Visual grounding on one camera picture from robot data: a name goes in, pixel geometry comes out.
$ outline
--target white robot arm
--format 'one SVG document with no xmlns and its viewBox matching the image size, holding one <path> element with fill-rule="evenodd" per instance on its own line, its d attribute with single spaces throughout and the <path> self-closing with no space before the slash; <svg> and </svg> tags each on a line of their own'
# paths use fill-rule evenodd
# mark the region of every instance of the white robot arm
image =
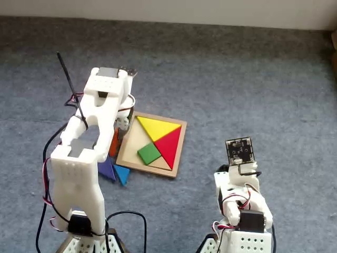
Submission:
<svg viewBox="0 0 337 253">
<path fill-rule="evenodd" d="M 250 138 L 226 141 L 229 165 L 214 174 L 221 221 L 213 223 L 220 230 L 203 241 L 197 252 L 270 253 L 272 236 L 267 229 L 273 216 L 260 194 L 257 162 Z"/>
<path fill-rule="evenodd" d="M 107 158 L 115 121 L 128 123 L 127 116 L 135 103 L 130 94 L 134 75 L 123 69 L 93 68 L 80 107 L 62 132 L 62 142 L 51 154 L 56 227 L 80 237 L 90 246 L 88 251 L 94 245 L 99 248 L 99 240 L 105 235 L 104 198 L 98 185 L 97 163 Z M 84 147 L 73 156 L 73 141 L 86 131 L 82 116 L 88 127 L 97 125 L 100 134 L 95 146 Z M 73 211 L 74 207 L 82 211 Z"/>
</svg>

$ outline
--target puzzle piece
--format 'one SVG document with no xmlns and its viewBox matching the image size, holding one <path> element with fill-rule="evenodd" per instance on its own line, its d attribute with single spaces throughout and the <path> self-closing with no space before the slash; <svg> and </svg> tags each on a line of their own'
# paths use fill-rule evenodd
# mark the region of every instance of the puzzle piece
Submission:
<svg viewBox="0 0 337 253">
<path fill-rule="evenodd" d="M 119 146 L 118 128 L 116 128 L 113 139 L 112 139 L 112 142 L 111 142 L 111 145 L 110 145 L 110 149 L 109 149 L 109 155 L 111 157 L 114 157 L 117 154 L 118 146 Z"/>
<path fill-rule="evenodd" d="M 119 165 L 114 165 L 114 168 L 116 170 L 116 173 L 118 175 L 118 178 L 120 179 L 122 186 L 125 186 L 128 179 L 128 175 L 130 174 L 130 169 Z"/>
<path fill-rule="evenodd" d="M 139 149 L 137 153 L 146 165 L 162 156 L 152 142 Z"/>
<path fill-rule="evenodd" d="M 110 178 L 112 181 L 116 181 L 116 176 L 112 168 L 110 157 L 108 156 L 105 162 L 97 163 L 98 172 L 104 175 L 107 178 Z"/>
<path fill-rule="evenodd" d="M 167 164 L 163 157 L 159 157 L 158 159 L 151 162 L 148 166 L 156 167 L 163 170 L 171 170 L 170 166 Z"/>
<path fill-rule="evenodd" d="M 171 133 L 181 125 L 161 120 L 154 120 L 137 116 L 137 119 L 141 123 L 142 127 L 148 133 L 152 141 L 157 141 L 161 137 Z"/>
<path fill-rule="evenodd" d="M 180 130 L 181 128 L 178 128 L 154 142 L 160 154 L 162 154 L 163 158 L 165 159 L 165 161 L 167 162 L 167 164 L 170 166 L 171 169 L 173 169 L 174 165 L 175 154 L 179 142 Z"/>
</svg>

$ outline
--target orange piece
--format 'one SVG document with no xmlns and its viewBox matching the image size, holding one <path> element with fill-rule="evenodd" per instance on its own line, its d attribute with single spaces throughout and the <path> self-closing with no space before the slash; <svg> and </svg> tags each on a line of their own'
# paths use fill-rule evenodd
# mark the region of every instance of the orange piece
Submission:
<svg viewBox="0 0 337 253">
<path fill-rule="evenodd" d="M 114 137 L 112 138 L 112 142 L 109 149 L 109 155 L 114 157 L 117 154 L 119 142 L 118 142 L 118 128 L 115 129 Z"/>
</svg>

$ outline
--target wooden frame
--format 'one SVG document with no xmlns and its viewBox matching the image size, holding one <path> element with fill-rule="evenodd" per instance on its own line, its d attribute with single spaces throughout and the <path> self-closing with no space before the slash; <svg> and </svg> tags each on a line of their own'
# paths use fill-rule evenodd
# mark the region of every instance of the wooden frame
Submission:
<svg viewBox="0 0 337 253">
<path fill-rule="evenodd" d="M 129 133 L 132 130 L 134 118 L 136 116 L 141 116 L 141 117 L 144 117 L 144 118 L 161 120 L 161 121 L 166 121 L 166 122 L 171 122 L 171 123 L 176 123 L 176 124 L 181 125 L 180 136 L 179 136 L 178 146 L 177 146 L 176 155 L 175 155 L 172 170 L 164 170 L 164 169 L 160 169 L 160 168 L 155 168 L 155 167 L 146 166 L 146 165 L 143 165 L 143 164 L 137 164 L 137 163 L 128 162 L 128 161 L 123 160 L 122 157 L 123 157 L 123 154 L 126 150 L 126 146 L 127 146 L 127 142 L 128 142 L 128 138 L 129 138 Z M 132 115 L 131 126 L 130 126 L 130 129 L 129 129 L 129 132 L 125 135 L 125 137 L 122 141 L 122 145 L 121 145 L 120 151 L 118 153 L 116 164 L 121 165 L 121 166 L 125 166 L 125 167 L 128 167 L 128 168 L 136 169 L 136 170 L 141 170 L 141 171 L 145 171 L 145 172 L 150 172 L 150 173 L 154 173 L 154 174 L 158 174 L 158 175 L 162 175 L 162 176 L 175 178 L 177 176 L 177 172 L 178 172 L 178 166 L 179 166 L 181 151 L 182 151 L 182 148 L 183 148 L 183 142 L 184 142 L 186 127 L 187 127 L 186 121 L 175 120 L 175 119 L 171 119 L 171 118 L 165 118 L 165 117 L 147 114 L 147 113 L 142 113 L 142 112 L 134 112 L 133 115 Z"/>
</svg>

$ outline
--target black cable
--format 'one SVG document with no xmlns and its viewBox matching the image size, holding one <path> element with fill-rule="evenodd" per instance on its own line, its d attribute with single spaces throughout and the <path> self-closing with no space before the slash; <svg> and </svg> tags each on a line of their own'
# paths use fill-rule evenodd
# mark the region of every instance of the black cable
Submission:
<svg viewBox="0 0 337 253">
<path fill-rule="evenodd" d="M 106 252 L 110 253 L 108 233 L 109 233 L 109 223 L 107 222 L 107 220 L 105 220 L 105 246 L 106 246 Z"/>
<path fill-rule="evenodd" d="M 43 160 L 43 162 L 45 162 L 46 161 L 46 159 L 47 159 L 47 149 L 48 149 L 48 147 L 49 147 L 49 145 L 52 143 L 52 141 L 56 138 L 56 136 L 58 136 L 65 128 L 66 128 L 66 126 L 68 125 L 68 123 L 65 123 L 60 129 L 58 129 L 54 134 L 53 134 L 53 136 L 52 137 L 50 137 L 50 139 L 47 141 L 47 143 L 45 144 L 45 146 L 44 146 L 44 149 L 43 149 L 43 154 L 42 154 L 42 160 Z M 46 173 L 46 179 L 47 179 L 47 189 L 49 189 L 49 178 L 48 178 L 48 172 L 47 172 L 47 170 L 45 170 L 45 173 Z M 46 190 L 46 192 L 45 192 L 45 199 L 47 199 L 47 197 L 48 197 L 48 190 Z M 41 253 L 41 251 L 40 251 L 40 248 L 39 248 L 39 246 L 38 246 L 38 240 L 39 240 L 39 237 L 40 237 L 40 233 L 41 233 L 41 228 L 42 228 L 42 224 L 43 224 L 43 221 L 44 221 L 44 216 L 45 216 L 45 214 L 46 214 L 46 208 L 47 208 L 47 204 L 46 203 L 44 203 L 44 205 L 43 205 L 43 210 L 42 210 L 42 214 L 41 214 L 41 219 L 40 219 L 40 222 L 39 222 L 39 224 L 38 224 L 38 229 L 37 229 L 37 233 L 36 233 L 36 238 L 35 238 L 35 246 L 36 246 L 36 251 L 38 252 L 38 253 Z"/>
<path fill-rule="evenodd" d="M 272 225 L 272 234 L 273 234 L 273 253 L 276 253 L 276 235 L 274 224 Z"/>
<path fill-rule="evenodd" d="M 79 111 L 80 111 L 82 120 L 83 120 L 83 122 L 84 122 L 84 124 L 85 124 L 85 128 L 88 130 L 88 128 L 89 128 L 89 127 L 88 127 L 88 123 L 86 122 L 85 116 L 83 115 L 83 112 L 82 112 L 82 109 L 81 109 L 81 106 L 80 106 L 80 102 L 79 102 L 78 97 L 77 97 L 77 94 L 76 94 L 76 92 L 75 92 L 75 89 L 74 89 L 72 80 L 70 79 L 70 76 L 69 76 L 67 67 L 65 66 L 65 64 L 64 64 L 64 62 L 63 62 L 63 59 L 62 59 L 62 57 L 61 57 L 61 54 L 60 54 L 59 52 L 56 52 L 56 54 L 57 54 L 58 60 L 60 61 L 61 66 L 62 66 L 62 68 L 63 68 L 64 74 L 65 74 L 65 76 L 67 77 L 68 84 L 69 84 L 69 86 L 70 86 L 70 89 L 72 90 L 72 93 L 73 93 L 73 96 L 74 96 L 74 98 L 75 98 L 77 107 L 78 107 L 78 109 L 79 109 Z"/>
<path fill-rule="evenodd" d="M 115 213 L 109 215 L 106 218 L 106 220 L 109 221 L 112 217 L 114 217 L 116 215 L 121 215 L 123 213 L 131 213 L 131 214 L 138 215 L 138 216 L 143 218 L 143 221 L 144 221 L 144 253 L 146 253 L 147 224 L 146 224 L 146 218 L 145 218 L 144 215 L 142 215 L 140 212 L 135 212 L 135 211 L 120 211 L 120 212 L 115 212 Z"/>
<path fill-rule="evenodd" d="M 216 253 L 219 253 L 219 249 L 220 249 L 220 247 L 221 247 L 221 242 L 222 242 L 222 237 L 223 237 L 223 232 L 224 232 L 224 231 L 225 231 L 225 230 L 222 230 L 222 232 L 221 232 L 221 239 L 220 239 L 219 247 L 217 248 Z"/>
</svg>

